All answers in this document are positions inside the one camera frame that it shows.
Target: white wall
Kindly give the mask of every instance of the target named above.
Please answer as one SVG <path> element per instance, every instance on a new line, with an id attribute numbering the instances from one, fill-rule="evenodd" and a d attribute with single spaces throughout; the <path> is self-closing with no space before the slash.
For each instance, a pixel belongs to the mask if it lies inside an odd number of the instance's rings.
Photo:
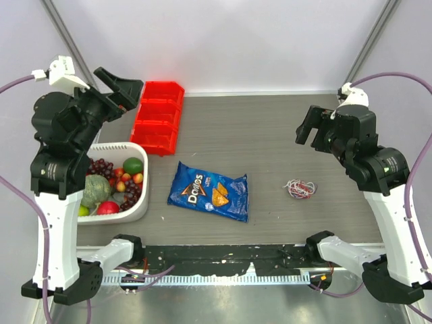
<path id="1" fill-rule="evenodd" d="M 402 71 L 432 84 L 431 17 L 432 1 L 402 1 L 358 78 Z M 412 167 L 432 133 L 432 96 L 422 86 L 401 78 L 373 80 L 361 87 L 369 95 L 370 110 L 377 114 L 380 143 L 402 151 Z M 429 152 L 414 179 L 413 192 L 418 220 L 432 252 L 431 165 L 432 152 Z M 427 295 L 420 304 L 432 316 L 432 296 Z"/>
<path id="2" fill-rule="evenodd" d="M 5 0 L 0 19 L 0 86 L 45 69 L 68 54 L 38 1 Z M 52 91 L 47 82 L 28 81 L 0 94 L 0 174 L 30 193 L 30 162 L 38 145 L 30 123 L 37 98 Z M 35 300 L 21 297 L 21 285 L 36 267 L 37 216 L 0 185 L 0 323 L 31 323 Z"/>
<path id="3" fill-rule="evenodd" d="M 335 90 L 385 0 L 55 0 L 91 69 L 187 92 Z"/>

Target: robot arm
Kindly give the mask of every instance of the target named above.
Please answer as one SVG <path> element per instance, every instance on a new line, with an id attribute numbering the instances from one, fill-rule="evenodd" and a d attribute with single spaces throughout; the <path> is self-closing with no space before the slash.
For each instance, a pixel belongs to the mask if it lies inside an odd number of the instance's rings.
<path id="1" fill-rule="evenodd" d="M 311 146 L 331 153 L 345 168 L 370 204 L 385 244 L 385 255 L 369 253 L 341 241 L 331 232 L 307 239 L 312 259 L 331 261 L 361 277 L 379 301 L 412 304 L 430 289 L 417 257 L 404 210 L 404 190 L 409 168 L 403 154 L 378 145 L 376 116 L 368 109 L 367 95 L 345 84 L 339 92 L 342 103 L 332 111 L 311 106 L 296 130 L 296 143 L 304 144 L 316 128 Z M 423 251 L 427 251 L 414 207 L 414 222 Z M 432 265 L 429 253 L 425 256 Z"/>
<path id="2" fill-rule="evenodd" d="M 100 67 L 94 74 L 113 90 L 101 94 L 74 75 L 70 57 L 59 57 L 46 74 L 51 85 L 65 91 L 39 98 L 32 118 L 40 148 L 30 166 L 31 190 L 47 218 L 50 243 L 44 250 L 45 229 L 39 221 L 36 271 L 22 286 L 22 295 L 41 298 L 43 258 L 49 253 L 49 296 L 54 296 L 54 302 L 71 305 L 92 298 L 104 273 L 122 263 L 142 260 L 140 238 L 125 235 L 116 236 L 96 254 L 77 259 L 76 234 L 90 165 L 87 151 L 104 122 L 137 107 L 143 83 L 118 78 Z"/>

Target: green apple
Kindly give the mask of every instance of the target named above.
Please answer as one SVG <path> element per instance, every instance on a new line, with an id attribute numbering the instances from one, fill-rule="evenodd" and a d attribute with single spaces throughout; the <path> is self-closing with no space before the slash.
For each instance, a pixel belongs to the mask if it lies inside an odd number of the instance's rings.
<path id="1" fill-rule="evenodd" d="M 80 210 L 78 211 L 78 216 L 89 216 L 90 215 L 90 209 L 88 207 L 80 205 Z"/>

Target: tortilla chip image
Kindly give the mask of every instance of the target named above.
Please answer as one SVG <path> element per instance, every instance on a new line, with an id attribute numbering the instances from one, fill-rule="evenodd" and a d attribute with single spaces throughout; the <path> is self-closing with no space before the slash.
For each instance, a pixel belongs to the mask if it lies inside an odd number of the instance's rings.
<path id="1" fill-rule="evenodd" d="M 228 190 L 221 184 L 220 182 L 217 183 L 217 191 L 219 191 L 222 195 L 225 197 L 228 195 Z"/>
<path id="2" fill-rule="evenodd" d="M 213 188 L 213 195 L 211 197 L 211 202 L 213 203 L 213 206 L 220 207 L 224 206 L 230 201 L 224 197 L 219 191 L 217 191 L 216 188 Z"/>

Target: grapes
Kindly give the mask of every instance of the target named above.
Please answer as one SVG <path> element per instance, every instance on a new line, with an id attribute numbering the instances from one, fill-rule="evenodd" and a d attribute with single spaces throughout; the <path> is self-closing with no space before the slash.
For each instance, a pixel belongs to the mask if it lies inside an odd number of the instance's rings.
<path id="1" fill-rule="evenodd" d="M 108 181 L 115 178 L 114 164 L 104 159 L 94 160 L 90 159 L 90 167 L 88 167 L 87 173 L 98 174 L 105 177 Z"/>
<path id="2" fill-rule="evenodd" d="M 99 174 L 105 177 L 110 183 L 117 180 L 114 172 L 114 164 L 104 159 L 90 159 L 90 166 L 88 167 L 87 174 Z M 125 194 L 124 202 L 120 205 L 120 212 L 131 209 L 140 199 L 142 194 L 142 187 L 135 184 L 132 179 L 124 182 Z"/>

